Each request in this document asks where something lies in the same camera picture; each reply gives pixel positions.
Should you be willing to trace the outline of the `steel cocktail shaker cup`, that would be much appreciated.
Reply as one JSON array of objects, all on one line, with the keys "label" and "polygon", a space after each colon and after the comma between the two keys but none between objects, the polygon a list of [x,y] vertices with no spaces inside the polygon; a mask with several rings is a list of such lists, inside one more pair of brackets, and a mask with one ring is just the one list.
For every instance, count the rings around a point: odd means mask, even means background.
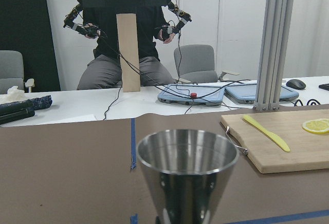
[{"label": "steel cocktail shaker cup", "polygon": [[227,138],[195,129],[150,134],[136,153],[155,223],[210,223],[240,155]]}]

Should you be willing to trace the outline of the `left blue teach pendant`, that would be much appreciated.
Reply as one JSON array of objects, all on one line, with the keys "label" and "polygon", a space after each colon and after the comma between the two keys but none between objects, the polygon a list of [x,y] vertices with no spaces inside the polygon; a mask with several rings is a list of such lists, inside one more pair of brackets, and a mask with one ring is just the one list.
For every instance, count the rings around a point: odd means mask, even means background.
[{"label": "left blue teach pendant", "polygon": [[157,96],[161,103],[217,106],[222,104],[224,87],[194,84],[169,84]]}]

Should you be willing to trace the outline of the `grey office chair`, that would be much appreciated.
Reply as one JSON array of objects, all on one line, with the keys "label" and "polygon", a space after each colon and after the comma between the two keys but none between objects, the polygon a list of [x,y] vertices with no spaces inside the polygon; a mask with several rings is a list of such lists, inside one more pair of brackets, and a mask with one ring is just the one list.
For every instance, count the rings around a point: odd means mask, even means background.
[{"label": "grey office chair", "polygon": [[174,60],[178,78],[191,83],[215,83],[224,81],[224,75],[238,76],[237,72],[222,70],[220,75],[215,71],[214,49],[210,45],[186,45],[174,50]]}]

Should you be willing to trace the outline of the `wooden plank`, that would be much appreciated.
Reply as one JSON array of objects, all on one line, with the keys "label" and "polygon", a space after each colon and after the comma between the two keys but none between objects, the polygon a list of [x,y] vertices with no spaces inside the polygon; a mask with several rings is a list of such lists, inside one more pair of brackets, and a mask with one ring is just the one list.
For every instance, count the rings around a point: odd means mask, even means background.
[{"label": "wooden plank", "polygon": [[140,91],[136,14],[116,15],[123,92]]}]

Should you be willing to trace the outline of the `seated operator in black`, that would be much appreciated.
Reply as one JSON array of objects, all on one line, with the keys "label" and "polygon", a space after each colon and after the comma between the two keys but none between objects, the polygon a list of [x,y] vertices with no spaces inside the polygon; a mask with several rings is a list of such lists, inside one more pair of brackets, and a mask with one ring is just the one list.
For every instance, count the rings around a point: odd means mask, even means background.
[{"label": "seated operator in black", "polygon": [[[169,2],[168,9],[181,18],[169,36],[163,34],[167,22],[161,7],[146,6],[136,9],[140,83],[143,86],[174,83],[174,79],[159,60],[155,40],[161,40],[165,44],[170,43],[191,17],[179,10],[172,2]],[[97,39],[98,45],[94,50],[95,58],[82,74],[77,89],[115,88],[121,81],[119,60],[121,49],[119,49],[115,10],[114,8],[85,8],[83,23],[84,29],[93,26],[100,26],[100,29],[96,34],[85,35],[89,39]]]}]

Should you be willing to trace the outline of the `yellow plastic knife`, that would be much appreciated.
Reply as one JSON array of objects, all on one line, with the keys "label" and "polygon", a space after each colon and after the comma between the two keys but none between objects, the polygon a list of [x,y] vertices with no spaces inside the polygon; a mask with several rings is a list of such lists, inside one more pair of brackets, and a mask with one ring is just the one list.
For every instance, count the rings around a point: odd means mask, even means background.
[{"label": "yellow plastic knife", "polygon": [[278,145],[283,151],[290,152],[290,147],[288,144],[277,134],[270,132],[265,127],[263,127],[258,121],[256,121],[254,118],[252,118],[250,115],[243,115],[243,119],[260,130],[262,133],[264,133],[266,136],[268,136],[276,145]]}]

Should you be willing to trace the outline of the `black computer mouse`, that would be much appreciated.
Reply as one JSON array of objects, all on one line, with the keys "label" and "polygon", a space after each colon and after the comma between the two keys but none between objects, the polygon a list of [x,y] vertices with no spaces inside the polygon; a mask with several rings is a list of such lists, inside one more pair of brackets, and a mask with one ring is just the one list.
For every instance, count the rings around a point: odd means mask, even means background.
[{"label": "black computer mouse", "polygon": [[297,90],[303,90],[306,88],[306,84],[299,79],[291,79],[287,81],[286,86]]}]

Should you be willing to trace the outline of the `lemon slice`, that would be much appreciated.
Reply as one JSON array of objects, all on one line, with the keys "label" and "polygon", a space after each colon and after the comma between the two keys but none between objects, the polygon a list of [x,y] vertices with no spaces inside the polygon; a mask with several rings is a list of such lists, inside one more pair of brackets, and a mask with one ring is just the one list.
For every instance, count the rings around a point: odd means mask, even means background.
[{"label": "lemon slice", "polygon": [[302,128],[313,134],[325,134],[328,133],[328,119],[315,119],[305,121],[302,124]]}]

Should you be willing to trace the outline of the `black keyboard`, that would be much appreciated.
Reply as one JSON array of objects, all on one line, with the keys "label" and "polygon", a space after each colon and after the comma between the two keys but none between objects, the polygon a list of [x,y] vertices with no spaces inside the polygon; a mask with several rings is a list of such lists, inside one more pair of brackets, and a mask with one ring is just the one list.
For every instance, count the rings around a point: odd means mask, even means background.
[{"label": "black keyboard", "polygon": [[318,87],[320,89],[329,90],[329,83],[327,83],[327,84],[320,84]]}]

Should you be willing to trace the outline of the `aluminium frame post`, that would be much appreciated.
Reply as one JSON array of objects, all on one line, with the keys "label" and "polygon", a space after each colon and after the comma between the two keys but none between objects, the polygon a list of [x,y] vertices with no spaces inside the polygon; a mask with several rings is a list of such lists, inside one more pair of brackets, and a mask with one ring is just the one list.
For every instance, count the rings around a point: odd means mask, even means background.
[{"label": "aluminium frame post", "polygon": [[277,111],[294,0],[266,0],[254,109]]}]

